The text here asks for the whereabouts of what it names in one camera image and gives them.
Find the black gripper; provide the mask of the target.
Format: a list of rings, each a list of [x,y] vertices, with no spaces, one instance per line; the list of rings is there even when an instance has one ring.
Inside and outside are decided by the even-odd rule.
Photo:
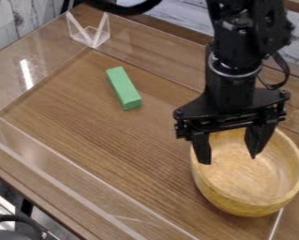
[[[179,107],[172,117],[175,136],[192,143],[198,162],[211,164],[208,133],[235,128],[247,128],[244,142],[250,157],[263,151],[275,127],[286,119],[284,104],[290,100],[287,90],[256,88],[248,106],[218,108],[206,94]]]

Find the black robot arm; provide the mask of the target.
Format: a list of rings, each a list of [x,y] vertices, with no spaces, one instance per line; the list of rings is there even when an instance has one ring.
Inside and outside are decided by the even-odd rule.
[[[243,128],[256,156],[286,118],[290,92],[259,73],[263,60],[272,58],[290,74],[279,50],[290,45],[292,23],[284,0],[207,0],[207,7],[214,38],[206,48],[204,92],[172,117],[175,135],[191,142],[198,162],[210,165],[212,132]]]

